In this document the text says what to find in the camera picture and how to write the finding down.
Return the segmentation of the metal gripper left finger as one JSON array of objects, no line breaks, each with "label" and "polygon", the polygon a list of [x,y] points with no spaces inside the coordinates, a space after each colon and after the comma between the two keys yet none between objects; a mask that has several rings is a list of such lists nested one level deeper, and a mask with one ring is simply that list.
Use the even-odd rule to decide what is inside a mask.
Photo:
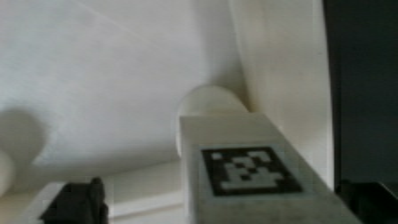
[{"label": "metal gripper left finger", "polygon": [[51,183],[40,190],[12,224],[108,224],[104,184]]}]

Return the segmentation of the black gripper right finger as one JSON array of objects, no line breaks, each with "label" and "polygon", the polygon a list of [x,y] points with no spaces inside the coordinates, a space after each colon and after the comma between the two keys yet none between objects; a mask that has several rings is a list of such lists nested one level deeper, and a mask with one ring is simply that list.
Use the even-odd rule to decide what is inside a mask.
[{"label": "black gripper right finger", "polygon": [[362,224],[398,224],[398,182],[342,180],[335,194]]}]

